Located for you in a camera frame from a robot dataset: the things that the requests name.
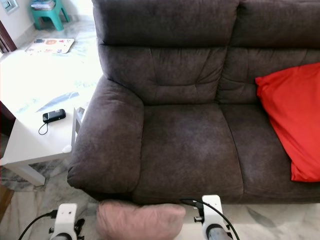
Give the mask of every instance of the black cable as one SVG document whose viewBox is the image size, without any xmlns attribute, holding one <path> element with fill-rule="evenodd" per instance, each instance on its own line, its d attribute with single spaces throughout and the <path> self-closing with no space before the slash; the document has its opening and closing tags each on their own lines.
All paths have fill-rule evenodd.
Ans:
<svg viewBox="0 0 320 240">
<path fill-rule="evenodd" d="M 227 218 L 225 215 L 223 215 L 219 210 L 217 210 L 216 208 L 214 208 L 213 206 L 211 206 L 210 204 L 208 204 L 208 203 L 206 203 L 206 202 L 204 202 L 204 201 L 201 201 L 201 200 L 196 200 L 196 199 L 194 199 L 194 198 L 182 198 L 182 199 L 180 199 L 180 201 L 181 201 L 183 204 L 186 204 L 186 205 L 191 205 L 191 204 L 188 204 L 188 203 L 186 203 L 185 201 L 195 201 L 195 202 L 198 202 L 198 203 L 200 203 L 200 204 L 206 205 L 207 207 L 211 208 L 211 209 L 214 210 L 217 214 L 219 214 L 219 215 L 230 225 L 230 228 L 232 229 L 232 231 L 233 231 L 236 239 L 237 239 L 237 240 L 240 240 L 240 238 L 239 238 L 239 236 L 238 236 L 238 234 L 237 234 L 234 226 L 231 224 L 231 222 L 228 220 L 228 218 Z"/>
<path fill-rule="evenodd" d="M 51 212 L 48 212 L 46 214 L 43 214 L 41 216 L 38 216 L 35 220 L 33 220 L 26 228 L 25 230 L 22 232 L 21 236 L 19 237 L 18 240 L 21 240 L 23 238 L 23 236 L 26 234 L 26 232 L 28 231 L 28 229 L 31 227 L 32 224 L 34 224 L 36 221 L 38 221 L 41 218 L 44 217 L 51 217 L 52 219 L 55 219 L 57 217 L 57 212 L 58 210 L 53 210 Z"/>
<path fill-rule="evenodd" d="M 43 127 L 44 125 L 46 125 L 46 131 L 45 131 L 45 133 L 40 133 L 40 130 L 42 129 L 42 127 Z M 39 133 L 40 135 L 45 135 L 47 132 L 48 132 L 48 123 L 45 122 L 45 123 L 39 128 L 38 133 Z"/>
</svg>

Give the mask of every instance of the black power bank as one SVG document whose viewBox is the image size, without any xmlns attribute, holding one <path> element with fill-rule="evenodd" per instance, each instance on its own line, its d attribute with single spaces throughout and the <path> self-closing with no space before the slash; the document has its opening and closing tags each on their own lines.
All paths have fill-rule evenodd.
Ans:
<svg viewBox="0 0 320 240">
<path fill-rule="evenodd" d="M 43 122 L 45 124 L 60 120 L 60 119 L 64 119 L 66 117 L 66 111 L 64 109 L 59 109 L 56 111 L 50 111 L 47 113 L 44 113 L 42 115 L 43 118 Z"/>
</svg>

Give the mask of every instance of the sofa backrest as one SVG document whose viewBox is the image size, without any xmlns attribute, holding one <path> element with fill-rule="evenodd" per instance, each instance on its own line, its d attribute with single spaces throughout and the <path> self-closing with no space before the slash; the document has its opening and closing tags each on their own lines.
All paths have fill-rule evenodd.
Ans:
<svg viewBox="0 0 320 240">
<path fill-rule="evenodd" d="M 255 77 L 320 62 L 319 0 L 93 0 L 104 75 L 146 105 L 253 104 Z"/>
</svg>

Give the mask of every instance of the white wall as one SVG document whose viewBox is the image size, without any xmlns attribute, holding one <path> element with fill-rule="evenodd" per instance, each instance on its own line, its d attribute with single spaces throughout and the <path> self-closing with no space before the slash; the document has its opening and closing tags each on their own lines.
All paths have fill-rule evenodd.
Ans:
<svg viewBox="0 0 320 240">
<path fill-rule="evenodd" d="M 91 0 L 62 0 L 68 15 L 93 16 Z"/>
<path fill-rule="evenodd" d="M 34 18 L 30 11 L 29 0 L 16 0 L 19 8 L 7 15 L 2 4 L 0 5 L 0 21 L 15 42 L 31 25 Z"/>
</svg>

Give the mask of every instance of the table top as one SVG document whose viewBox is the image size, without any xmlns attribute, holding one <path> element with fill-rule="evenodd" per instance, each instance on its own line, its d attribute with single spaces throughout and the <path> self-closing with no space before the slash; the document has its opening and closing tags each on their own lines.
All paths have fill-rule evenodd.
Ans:
<svg viewBox="0 0 320 240">
<path fill-rule="evenodd" d="M 63 149 L 71 145 L 74 109 L 65 109 L 65 113 L 65 118 L 48 124 L 45 135 L 38 133 L 44 124 L 42 112 L 16 119 L 0 166 L 22 162 L 39 163 L 67 155 L 68 152 Z M 46 126 L 43 126 L 40 132 L 44 133 L 46 129 Z"/>
</svg>

